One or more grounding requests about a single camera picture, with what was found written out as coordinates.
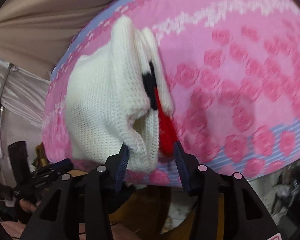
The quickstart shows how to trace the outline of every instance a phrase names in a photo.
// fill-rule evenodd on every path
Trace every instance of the red and white sticker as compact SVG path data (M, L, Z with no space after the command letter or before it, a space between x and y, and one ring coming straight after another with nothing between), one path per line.
M270 237L268 240L282 240L280 233Z

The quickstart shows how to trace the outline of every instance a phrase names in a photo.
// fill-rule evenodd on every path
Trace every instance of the white curtain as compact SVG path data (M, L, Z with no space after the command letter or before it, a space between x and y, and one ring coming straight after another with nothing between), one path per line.
M9 62L0 60L0 87ZM2 181L15 186L8 155L8 145L26 141L29 162L35 157L35 146L41 143L42 117L49 81L19 67L10 70L3 89L0 125L0 165Z

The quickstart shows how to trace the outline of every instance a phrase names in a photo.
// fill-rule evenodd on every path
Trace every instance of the brown fabric drape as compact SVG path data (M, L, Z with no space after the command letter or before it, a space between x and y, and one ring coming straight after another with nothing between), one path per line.
M7 0L0 58L49 79L71 39L113 0Z

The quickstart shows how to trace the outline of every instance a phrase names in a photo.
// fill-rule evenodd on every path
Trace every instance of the white knitted garment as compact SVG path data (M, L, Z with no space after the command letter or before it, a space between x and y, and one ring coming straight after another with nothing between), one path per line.
M142 74L153 62L159 98L165 114L173 112L155 38L139 31L122 16L114 24L109 43L90 56L81 56L70 77L66 96L66 126L73 158L105 163L130 149L128 169L150 173L157 165L159 123L150 108Z

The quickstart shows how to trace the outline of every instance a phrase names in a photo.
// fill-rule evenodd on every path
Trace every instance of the pink cloth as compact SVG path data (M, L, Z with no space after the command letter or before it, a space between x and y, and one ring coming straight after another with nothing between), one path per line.
M199 162L255 178L300 158L300 9L291 0L134 0L92 28L51 82L43 128L50 160L72 157L64 122L71 70L109 41L122 13L156 35L179 139ZM150 176L127 180L180 184L165 158Z

